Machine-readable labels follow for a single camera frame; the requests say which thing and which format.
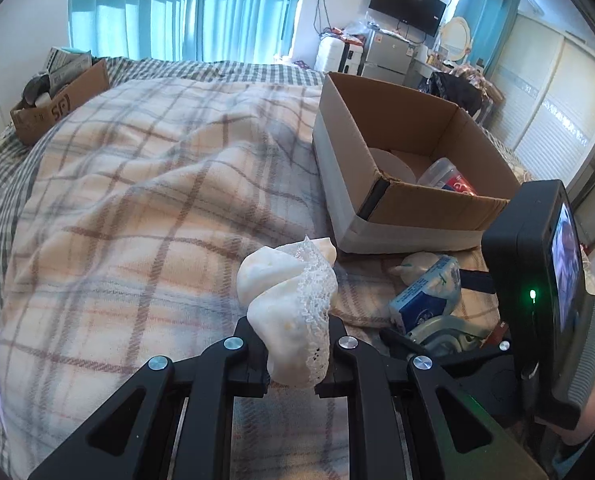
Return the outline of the clear floss pick jar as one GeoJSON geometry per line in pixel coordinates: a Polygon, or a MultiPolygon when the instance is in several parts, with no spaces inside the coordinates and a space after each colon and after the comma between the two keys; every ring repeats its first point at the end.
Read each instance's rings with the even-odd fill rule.
{"type": "Polygon", "coordinates": [[[441,190],[476,196],[477,193],[471,183],[458,168],[446,157],[437,159],[436,162],[427,168],[419,177],[417,185],[428,188],[440,188],[441,190]]]}

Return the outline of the white tape roll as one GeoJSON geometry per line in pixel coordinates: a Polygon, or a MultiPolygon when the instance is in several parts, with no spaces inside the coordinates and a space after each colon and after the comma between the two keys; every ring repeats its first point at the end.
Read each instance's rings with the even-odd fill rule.
{"type": "Polygon", "coordinates": [[[416,184],[417,177],[412,169],[393,153],[379,148],[369,148],[369,152],[383,174],[406,183],[416,184]]]}

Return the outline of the white lace cloth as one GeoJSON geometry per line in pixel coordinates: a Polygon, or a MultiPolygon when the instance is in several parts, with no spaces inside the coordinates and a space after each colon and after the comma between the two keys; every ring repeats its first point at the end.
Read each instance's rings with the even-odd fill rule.
{"type": "Polygon", "coordinates": [[[268,352],[270,378],[311,388],[327,374],[329,312],[337,293],[337,250],[328,237],[264,246],[241,263],[236,293],[268,352]]]}

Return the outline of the blue white tissue pack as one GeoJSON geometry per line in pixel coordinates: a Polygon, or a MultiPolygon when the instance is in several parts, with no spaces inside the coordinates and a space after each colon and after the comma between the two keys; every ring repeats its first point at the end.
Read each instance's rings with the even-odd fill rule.
{"type": "Polygon", "coordinates": [[[391,273],[406,285],[390,303],[392,320],[405,333],[435,316],[453,313],[461,300],[458,260],[433,252],[417,252],[391,273]]]}

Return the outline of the open cardboard box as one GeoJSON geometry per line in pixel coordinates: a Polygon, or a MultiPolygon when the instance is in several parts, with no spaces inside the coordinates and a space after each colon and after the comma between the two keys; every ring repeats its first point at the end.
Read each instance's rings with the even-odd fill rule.
{"type": "Polygon", "coordinates": [[[348,254],[475,248],[520,186],[457,104],[369,78],[326,76],[314,146],[348,254]]]}

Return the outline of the black clothes on chair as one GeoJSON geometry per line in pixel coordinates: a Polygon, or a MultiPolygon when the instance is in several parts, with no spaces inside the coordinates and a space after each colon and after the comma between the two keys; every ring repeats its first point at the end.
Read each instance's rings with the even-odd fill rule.
{"type": "Polygon", "coordinates": [[[470,116],[474,116],[482,106],[482,92],[479,89],[465,78],[448,73],[434,72],[420,89],[431,96],[457,104],[470,116]]]}

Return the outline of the white sliding wardrobe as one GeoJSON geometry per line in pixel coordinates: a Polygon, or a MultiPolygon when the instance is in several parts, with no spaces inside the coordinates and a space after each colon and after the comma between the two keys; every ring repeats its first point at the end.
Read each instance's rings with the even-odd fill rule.
{"type": "Polygon", "coordinates": [[[595,144],[595,54],[518,15],[491,82],[503,104],[488,130],[536,179],[571,183],[595,144]]]}

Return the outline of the plaid blanket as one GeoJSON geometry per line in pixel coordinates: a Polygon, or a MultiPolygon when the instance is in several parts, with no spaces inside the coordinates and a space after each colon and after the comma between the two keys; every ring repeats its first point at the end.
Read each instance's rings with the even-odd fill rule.
{"type": "Polygon", "coordinates": [[[3,285],[0,384],[11,474],[25,479],[151,356],[197,356],[247,306],[258,248],[326,237],[331,312],[377,342],[404,248],[476,237],[518,191],[454,103],[332,75],[297,84],[133,80],[57,124],[3,285]]]}

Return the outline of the silver mini fridge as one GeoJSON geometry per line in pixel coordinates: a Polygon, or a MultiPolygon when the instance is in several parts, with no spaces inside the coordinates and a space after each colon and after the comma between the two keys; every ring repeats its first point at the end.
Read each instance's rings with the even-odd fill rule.
{"type": "Polygon", "coordinates": [[[416,46],[401,37],[371,30],[363,50],[361,77],[402,86],[416,46]]]}

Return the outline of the oval white mirror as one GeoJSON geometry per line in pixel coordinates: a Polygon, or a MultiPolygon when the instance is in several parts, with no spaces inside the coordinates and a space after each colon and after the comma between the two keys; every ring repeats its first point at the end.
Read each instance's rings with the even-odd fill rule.
{"type": "Polygon", "coordinates": [[[463,60],[472,49],[471,30],[461,16],[454,16],[439,33],[439,47],[450,62],[463,60]]]}

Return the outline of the white suitcase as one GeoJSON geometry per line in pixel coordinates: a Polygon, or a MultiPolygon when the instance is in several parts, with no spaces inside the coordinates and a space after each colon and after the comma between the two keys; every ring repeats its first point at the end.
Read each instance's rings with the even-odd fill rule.
{"type": "Polygon", "coordinates": [[[323,37],[319,42],[314,70],[359,75],[361,55],[361,44],[352,44],[332,36],[323,37]]]}

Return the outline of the right blue curtain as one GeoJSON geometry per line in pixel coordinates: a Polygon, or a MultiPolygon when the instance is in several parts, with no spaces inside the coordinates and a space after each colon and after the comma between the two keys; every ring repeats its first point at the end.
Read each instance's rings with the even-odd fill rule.
{"type": "Polygon", "coordinates": [[[498,61],[518,14],[521,0],[459,0],[456,16],[464,18],[471,32],[469,62],[482,60],[489,74],[498,61]]]}

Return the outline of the blue curtain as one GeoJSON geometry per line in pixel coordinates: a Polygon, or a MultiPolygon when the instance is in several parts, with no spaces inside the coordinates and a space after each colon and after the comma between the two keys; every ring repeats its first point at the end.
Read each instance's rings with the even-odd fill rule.
{"type": "Polygon", "coordinates": [[[299,0],[68,0],[70,44],[132,60],[271,63],[299,0]]]}
{"type": "Polygon", "coordinates": [[[471,32],[469,62],[482,60],[489,74],[498,61],[518,14],[521,0],[459,0],[456,16],[464,18],[471,32]]]}

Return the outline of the grey checked bed sheet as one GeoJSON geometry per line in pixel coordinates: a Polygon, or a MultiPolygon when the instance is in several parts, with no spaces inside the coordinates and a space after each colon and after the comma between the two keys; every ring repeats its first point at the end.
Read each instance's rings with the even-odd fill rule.
{"type": "Polygon", "coordinates": [[[229,334],[248,254],[329,232],[320,73],[106,68],[110,89],[35,145],[0,138],[0,464],[17,478],[150,356],[229,334]]]}

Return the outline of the black wall television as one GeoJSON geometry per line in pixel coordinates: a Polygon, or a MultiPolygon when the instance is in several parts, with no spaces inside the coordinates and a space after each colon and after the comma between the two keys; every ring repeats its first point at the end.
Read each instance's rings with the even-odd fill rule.
{"type": "Polygon", "coordinates": [[[446,4],[442,0],[370,0],[369,8],[434,37],[446,4]]]}

